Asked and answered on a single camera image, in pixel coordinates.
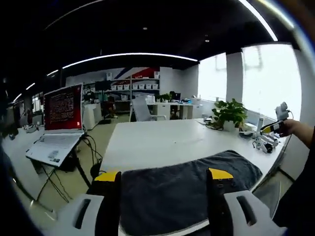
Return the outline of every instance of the red screen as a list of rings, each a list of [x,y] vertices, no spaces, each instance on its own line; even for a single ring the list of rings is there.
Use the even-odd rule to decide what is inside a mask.
[[[82,129],[81,92],[76,85],[44,96],[45,130]]]

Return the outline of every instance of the human hand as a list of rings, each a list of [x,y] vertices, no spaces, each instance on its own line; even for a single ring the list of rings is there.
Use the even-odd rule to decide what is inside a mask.
[[[280,137],[286,137],[293,134],[298,126],[299,122],[293,119],[286,119],[280,126]]]

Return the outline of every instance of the laptop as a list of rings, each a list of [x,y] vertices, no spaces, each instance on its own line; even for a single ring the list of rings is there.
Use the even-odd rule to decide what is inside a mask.
[[[84,134],[82,84],[44,95],[44,135],[26,151],[26,157],[59,167]]]

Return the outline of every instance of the white flower pot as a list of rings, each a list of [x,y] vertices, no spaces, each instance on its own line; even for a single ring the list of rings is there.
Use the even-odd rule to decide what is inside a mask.
[[[224,122],[223,130],[231,132],[231,133],[237,133],[238,128],[235,128],[234,122],[226,121],[226,122]]]

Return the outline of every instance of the table leg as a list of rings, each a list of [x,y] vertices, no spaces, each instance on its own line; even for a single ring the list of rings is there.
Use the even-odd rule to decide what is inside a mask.
[[[83,178],[83,180],[87,184],[87,186],[90,188],[91,183],[89,182],[87,176],[85,175],[84,170],[82,169],[82,166],[80,164],[80,160],[79,160],[77,154],[75,153],[75,151],[72,152],[72,158],[74,158],[75,166],[78,168],[81,177]]]

